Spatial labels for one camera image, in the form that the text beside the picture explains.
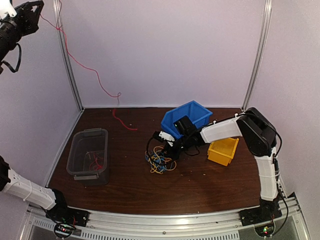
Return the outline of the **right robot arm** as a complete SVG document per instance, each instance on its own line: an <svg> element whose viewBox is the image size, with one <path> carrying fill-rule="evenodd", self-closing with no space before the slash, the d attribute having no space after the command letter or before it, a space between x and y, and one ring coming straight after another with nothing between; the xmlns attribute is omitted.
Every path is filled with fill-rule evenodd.
<svg viewBox="0 0 320 240"><path fill-rule="evenodd" d="M195 127L187 116L175 122L182 137L166 140L164 152L177 160L184 150L200 147L215 141L242 137L249 152L254 156L260 181L259 207L255 208L259 220L270 220L281 216L279 200L279 165L277 140L280 138L275 127L254 107L232 117Z"/></svg>

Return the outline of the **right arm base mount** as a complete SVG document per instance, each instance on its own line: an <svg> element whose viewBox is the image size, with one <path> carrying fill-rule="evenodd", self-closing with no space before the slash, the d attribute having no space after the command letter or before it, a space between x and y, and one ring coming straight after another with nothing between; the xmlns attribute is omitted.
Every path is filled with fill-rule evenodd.
<svg viewBox="0 0 320 240"><path fill-rule="evenodd" d="M269 206L258 206L241 210L239 216L242 226L249 226L270 222L275 218L281 217L282 212L277 207L271 209Z"/></svg>

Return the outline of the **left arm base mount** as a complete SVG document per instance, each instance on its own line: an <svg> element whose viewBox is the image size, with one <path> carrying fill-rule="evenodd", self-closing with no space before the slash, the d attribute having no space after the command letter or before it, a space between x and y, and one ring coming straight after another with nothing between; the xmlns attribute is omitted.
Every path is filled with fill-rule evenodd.
<svg viewBox="0 0 320 240"><path fill-rule="evenodd" d="M72 207L65 209L44 209L45 216L54 223L64 223L72 227L86 227L89 220L89 212Z"/></svg>

